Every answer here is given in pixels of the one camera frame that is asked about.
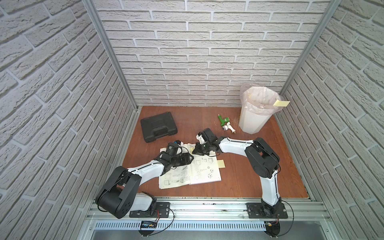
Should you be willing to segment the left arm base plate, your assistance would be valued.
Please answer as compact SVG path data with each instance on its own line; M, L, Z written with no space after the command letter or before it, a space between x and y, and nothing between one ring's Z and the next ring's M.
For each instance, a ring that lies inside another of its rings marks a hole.
M130 211L130 218L168 218L170 213L170 202L156 202L147 211Z

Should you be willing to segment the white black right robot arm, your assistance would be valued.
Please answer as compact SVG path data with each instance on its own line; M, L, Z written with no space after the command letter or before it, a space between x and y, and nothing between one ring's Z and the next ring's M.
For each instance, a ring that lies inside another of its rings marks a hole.
M262 209L274 214L282 200L278 190L277 176L280 158L262 138L256 140L234 140L226 137L209 138L196 135L198 142L193 151L196 155L209 155L210 152L230 153L248 158L254 172L260 177L262 185Z

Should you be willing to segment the drawing instruction book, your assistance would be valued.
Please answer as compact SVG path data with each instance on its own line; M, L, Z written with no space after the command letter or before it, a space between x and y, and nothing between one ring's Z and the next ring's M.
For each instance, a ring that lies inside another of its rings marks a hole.
M194 155L191 164L172 168L166 174L160 176L159 188L164 190L221 180L218 161L214 153L210 153L208 156Z

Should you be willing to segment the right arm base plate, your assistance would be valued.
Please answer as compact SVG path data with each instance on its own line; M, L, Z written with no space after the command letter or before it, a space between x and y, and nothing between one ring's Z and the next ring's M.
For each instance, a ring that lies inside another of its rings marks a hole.
M264 202L246 203L250 219L287 219L287 210L282 203L270 206Z

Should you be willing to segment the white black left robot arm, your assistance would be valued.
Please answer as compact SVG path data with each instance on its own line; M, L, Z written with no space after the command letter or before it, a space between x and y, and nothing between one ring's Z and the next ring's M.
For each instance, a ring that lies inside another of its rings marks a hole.
M172 168L187 166L194 160L190 153L169 154L161 152L150 162L126 169L122 166L113 170L110 177L95 197L101 212L108 212L117 219L126 214L132 217L157 217L157 198L148 193L139 193L140 185L165 175Z

